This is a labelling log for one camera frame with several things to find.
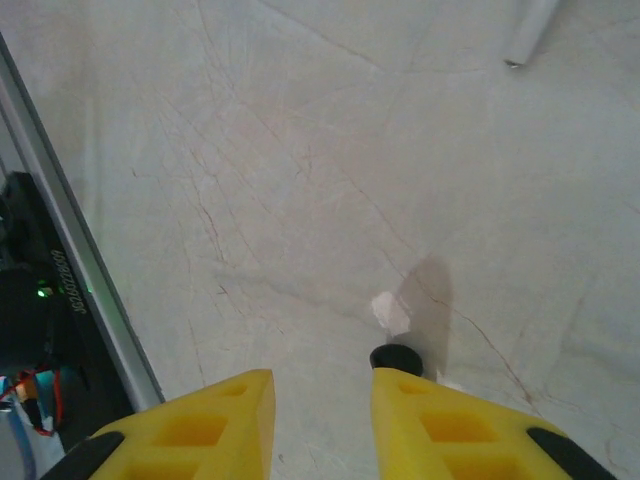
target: metal rod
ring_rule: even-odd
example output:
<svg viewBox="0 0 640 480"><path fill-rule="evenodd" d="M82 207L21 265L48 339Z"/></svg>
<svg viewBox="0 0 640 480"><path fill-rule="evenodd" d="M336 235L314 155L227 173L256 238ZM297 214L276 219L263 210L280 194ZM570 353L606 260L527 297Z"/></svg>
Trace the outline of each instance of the metal rod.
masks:
<svg viewBox="0 0 640 480"><path fill-rule="evenodd" d="M526 64L546 31L560 0L533 0L504 59L511 68Z"/></svg>

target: marble floor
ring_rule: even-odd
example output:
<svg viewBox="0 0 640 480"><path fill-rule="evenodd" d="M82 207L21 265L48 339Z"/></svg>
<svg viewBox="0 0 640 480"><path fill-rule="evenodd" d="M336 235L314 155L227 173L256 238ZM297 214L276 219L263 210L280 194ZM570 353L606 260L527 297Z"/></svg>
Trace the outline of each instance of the marble floor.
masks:
<svg viewBox="0 0 640 480"><path fill-rule="evenodd" d="M640 477L640 2L0 0L167 397L273 368L273 475L377 478L368 354Z"/></svg>

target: crack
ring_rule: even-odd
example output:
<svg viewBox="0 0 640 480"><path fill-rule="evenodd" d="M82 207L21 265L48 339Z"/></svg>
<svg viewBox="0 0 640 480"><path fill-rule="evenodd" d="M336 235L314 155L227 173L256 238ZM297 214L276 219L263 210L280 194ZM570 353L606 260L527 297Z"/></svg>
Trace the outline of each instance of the crack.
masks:
<svg viewBox="0 0 640 480"><path fill-rule="evenodd" d="M324 33L322 33L321 31L313 28L310 25L307 25L306 23L298 20L297 18L291 16L290 14L288 14L287 12L285 12L284 10L282 10L279 7L276 7L274 5L271 5L269 3L267 3L266 0L257 0L257 2L259 4L261 4L262 6L264 6L266 9L277 13L279 16L285 18L286 20L304 28L306 31L312 33L313 35L315 35L316 37L320 38L321 40L324 40L326 43L328 43L329 45L347 53L348 55L355 57L365 63L367 63L369 66L374 67L376 70L380 70L382 72L385 72L385 69L382 68L382 66L378 65L378 63L373 60L372 58L370 58L369 56L360 53L350 47L347 47L346 45L343 45L339 42L336 42L335 40L332 40L331 38L329 38L327 35L325 35Z"/></svg>
<svg viewBox="0 0 640 480"><path fill-rule="evenodd" d="M382 210L380 210L380 207L378 207L378 205L376 205L376 203L371 200L371 197L369 197L369 195L367 195L363 189L361 189L360 187L358 187L356 185L356 183L353 181L353 179L347 175L347 173L344 171L344 169L337 163L334 162L334 164L336 165L336 167L338 168L338 170L340 170L340 172L347 177L347 179L349 180L349 183L351 183L351 185L353 185L353 188L355 188L362 196L364 196L364 198L367 199L367 201L369 201L369 203L371 203L371 205L373 206L373 209L376 211L376 213L380 216L380 218L382 219L382 221L387 225L387 227L389 228L389 230L391 230L391 232L395 235L395 237L400 240L400 243L402 243L405 247L407 247L407 249L409 249L409 251L411 253L413 253L414 255L417 254L417 252L414 250L414 248L409 245L409 243L400 236L400 234L395 230L395 228L393 227L393 225L391 224L391 222L389 221L389 219L385 216L384 213L382 213Z"/></svg>
<svg viewBox="0 0 640 480"><path fill-rule="evenodd" d="M189 324L189 332L191 332L191 341L193 342L193 347L196 352L196 361L198 362L198 370L200 371L200 380L202 381L202 386L204 387L207 383L204 380L204 370L202 369L202 363L200 362L200 354L198 353L198 344L196 343L196 335L193 332L193 324L191 323L190 317L187 317L187 323Z"/></svg>
<svg viewBox="0 0 640 480"><path fill-rule="evenodd" d="M211 217L211 214L209 213L209 211L204 206L204 203L202 201L202 195L200 194L200 190L196 186L195 180L193 179L193 177L189 177L189 179L191 180L191 185L193 186L193 189L195 190L196 197L198 198L198 205L200 206L200 209L202 210L202 212L206 215L206 217L208 219L208 223L211 226L211 230L213 232L213 235L211 234L211 232L207 231L207 234L209 235L209 239L211 240L213 248L216 251L216 255L218 256L220 261L221 262L225 262L224 252L222 251L222 247L220 246L220 237L218 236L218 230L216 229L215 224L213 223L213 218Z"/></svg>
<svg viewBox="0 0 640 480"><path fill-rule="evenodd" d="M311 453L309 444L305 443L304 446L307 447L307 452L309 452L309 456L311 457L311 460L313 460L313 466L316 468L316 470L318 470L318 462L316 461L316 457L313 456L313 453Z"/></svg>
<svg viewBox="0 0 640 480"><path fill-rule="evenodd" d="M524 383L522 382L522 380L520 380L520 377L518 377L518 375L514 372L513 368L511 368L511 365L509 365L509 362L507 361L506 357L500 352L500 350L498 350L496 348L496 346L493 344L493 342L491 341L491 339L487 336L486 333L484 333L484 331L478 326L478 324L476 324L476 322L474 322L471 318L467 317L466 315L464 315L463 313L461 313L459 310L456 310L453 306L449 305L448 303L442 301L442 300L438 300L437 298L435 298L433 295L431 295L424 287L424 285L422 285L422 282L420 282L420 280L418 280L418 284L420 285L420 288L422 289L422 291L424 292L425 295L427 295L431 301L433 301L434 303L437 303L439 305L443 305L444 307L448 308L450 311L456 313L458 316L460 316L461 318L463 318L464 320L466 320L467 322L469 322L469 324L478 331L478 333L482 336L482 338L484 338L485 342L487 343L487 345L489 345L489 347L491 348L491 350L493 350L496 355L498 355L498 357L500 358L500 360L502 361L504 367L507 369L507 372L509 373L509 376L511 377L511 380L516 384L516 386L522 391L522 394L524 395L524 401L527 402L527 404L531 407L531 409L540 417L542 417L542 414L540 413L540 411L538 410L538 408L534 405L534 397L533 395L529 392L529 390L525 387Z"/></svg>
<svg viewBox="0 0 640 480"><path fill-rule="evenodd" d="M240 225L238 224L238 219L236 218L235 214L233 213L233 210L231 209L231 205L229 205L229 200L227 199L227 196L225 195L224 190L222 189L222 185L220 185L220 180L218 179L217 176L215 176L213 178L215 179L216 184L218 185L218 190L220 190L220 194L222 195L222 198L224 199L225 206L227 207L227 211L229 212L229 215L231 215L231 219L233 221L233 224L236 227L236 231L238 232L238 235L240 235L240 238L242 239L242 242L247 247L247 250L249 250L249 252L251 253L251 256L253 257L253 259L256 262L258 262L258 257L254 253L253 249L249 246L249 242L247 242L247 239L245 238L244 233L242 233L242 230L240 229Z"/></svg>

